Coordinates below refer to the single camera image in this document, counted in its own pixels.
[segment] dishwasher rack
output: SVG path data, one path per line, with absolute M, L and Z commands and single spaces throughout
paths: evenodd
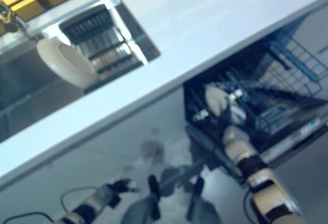
M 315 119 L 316 109 L 326 107 L 327 101 L 316 96 L 323 92 L 327 76 L 328 67 L 281 29 L 184 84 L 187 131 L 194 128 L 189 135 L 196 141 L 200 131 L 221 145 L 227 121 L 215 117 L 204 97 L 208 86 L 216 86 L 239 94 L 235 100 L 247 114 L 244 128 L 262 153 Z

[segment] kitchen sink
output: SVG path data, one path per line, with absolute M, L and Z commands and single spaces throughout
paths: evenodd
M 79 38 L 85 36 L 84 42 L 74 41 L 70 30 L 76 29 L 84 21 L 92 21 L 92 12 L 99 11 L 99 8 L 106 11 L 111 27 L 97 28 L 93 25 L 88 32 L 79 31 Z M 113 43 L 109 37 L 104 38 L 107 31 L 118 35 L 119 41 Z M 81 89 L 57 76 L 37 52 L 36 42 L 42 38 L 56 38 L 86 56 L 98 71 L 99 82 Z M 99 46 L 100 38 L 105 47 Z M 111 52 L 122 48 L 127 49 L 126 56 L 109 59 Z M 29 41 L 0 57 L 0 142 L 100 86 L 147 65 L 159 54 L 121 0 L 100 0 L 83 11 L 53 23 L 39 35 L 30 37 Z

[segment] dishwasher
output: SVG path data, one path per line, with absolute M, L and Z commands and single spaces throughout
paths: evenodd
M 312 221 L 310 223 L 323 223 L 320 221 L 325 213 L 325 200 L 319 202 L 314 192 L 326 196 L 322 185 L 328 182 L 328 175 L 324 171 L 313 172 L 313 197 L 303 193 L 305 189 L 302 184 L 293 184 L 288 175 L 292 174 L 291 169 L 297 171 L 298 167 L 303 167 L 304 173 L 298 173 L 303 175 L 302 179 L 306 179 L 304 174 L 311 169 L 304 165 L 313 166 L 315 160 L 305 162 L 300 159 L 300 155 L 309 158 L 306 157 L 309 150 L 323 157 L 322 154 L 327 150 L 322 138 L 326 139 L 328 122 L 328 27 L 317 27 L 327 22 L 328 6 L 325 6 L 194 76 L 121 124 L 90 139 L 74 151 L 50 160 L 38 172 L 6 189 L 2 197 L 9 204 L 2 211 L 8 211 L 8 215 L 16 214 L 10 209 L 14 205 L 21 212 L 30 211 L 19 200 L 36 196 L 42 178 L 42 189 L 48 189 L 49 192 L 46 196 L 49 204 L 40 206 L 41 201 L 36 198 L 31 200 L 29 208 L 42 209 L 54 217 L 62 216 L 63 211 L 54 199 L 70 188 L 99 185 L 124 175 L 132 167 L 139 167 L 142 158 L 137 151 L 145 140 L 153 139 L 162 142 L 166 150 L 166 164 L 182 165 L 180 170 L 188 165 L 195 170 L 184 174 L 187 181 L 193 182 L 195 175 L 202 174 L 208 182 L 205 195 L 214 201 L 224 223 L 245 223 L 240 204 L 244 194 L 244 180 L 236 174 L 223 152 L 212 155 L 212 148 L 204 143 L 210 141 L 220 146 L 225 126 L 224 117 L 215 116 L 206 101 L 206 89 L 215 87 L 223 90 L 227 98 L 242 107 L 244 113 L 241 116 L 247 117 L 245 127 L 251 143 L 263 160 L 286 179 L 287 185 L 294 186 L 291 190 L 296 193 L 296 198 L 303 199 L 300 202 L 305 216 Z M 116 146 L 117 155 L 126 151 L 126 148 L 120 149 L 114 144 L 120 140 L 129 144 L 133 154 L 127 159 L 119 159 L 119 156 L 111 159 L 105 155 L 106 150 L 112 150 L 113 146 Z M 92 172 L 85 177 L 85 167 L 91 166 Z M 65 182 L 55 184 L 58 178 L 64 178 Z M 14 192 L 22 192 L 22 195 L 13 199 Z M 72 208 L 88 194 L 90 191 L 75 192 L 65 200 L 65 204 Z M 119 223 L 127 207 L 138 198 L 137 194 L 129 193 L 122 197 L 115 212 L 105 209 L 94 223 Z M 181 210 L 179 205 L 169 207 L 169 203 L 172 202 L 167 199 L 162 203 L 166 204 L 168 211 Z M 319 205 L 320 210 L 313 209 Z M 316 219 L 318 213 L 322 215 L 321 219 Z M 161 220 L 158 223 L 184 222 L 172 215 L 169 222 Z

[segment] black cable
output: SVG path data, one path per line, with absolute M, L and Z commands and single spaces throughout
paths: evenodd
M 68 212 L 65 203 L 64 203 L 64 198 L 66 195 L 73 193 L 73 192 L 78 192 L 78 191 L 84 191 L 84 190 L 89 190 L 89 189 L 94 189 L 94 190 L 98 190 L 98 187 L 92 187 L 92 186 L 87 186 L 87 187 L 77 187 L 77 188 L 72 188 L 64 193 L 62 193 L 62 195 L 60 196 L 60 205 L 62 206 L 62 208 L 65 210 L 65 212 Z
M 242 208 L 244 210 L 245 216 L 247 218 L 247 220 L 251 223 L 251 224 L 256 224 L 255 221 L 252 220 L 248 210 L 247 210 L 247 198 L 249 196 L 249 194 L 251 193 L 251 190 L 248 189 L 248 191 L 245 193 L 244 199 L 242 200 Z
M 14 220 L 14 219 L 18 219 L 18 218 L 23 218 L 23 217 L 26 217 L 26 216 L 30 216 L 30 215 L 41 215 L 43 216 L 44 218 L 46 218 L 48 221 L 50 221 L 51 223 L 53 223 L 53 219 L 47 215 L 46 213 L 43 213 L 43 212 L 30 212 L 30 213 L 26 213 L 26 214 L 22 214 L 22 215 L 15 215 L 15 216 L 12 216 L 8 219 L 6 219 L 3 224 L 6 224 L 8 223 L 9 221 L 11 220 Z

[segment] wire rack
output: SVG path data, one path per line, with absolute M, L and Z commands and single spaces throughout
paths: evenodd
M 186 116 L 191 123 L 217 123 L 204 99 L 208 85 L 242 96 L 251 129 L 273 136 L 292 124 L 295 106 L 324 104 L 315 96 L 323 90 L 328 68 L 300 43 L 280 30 L 219 63 L 185 84 Z

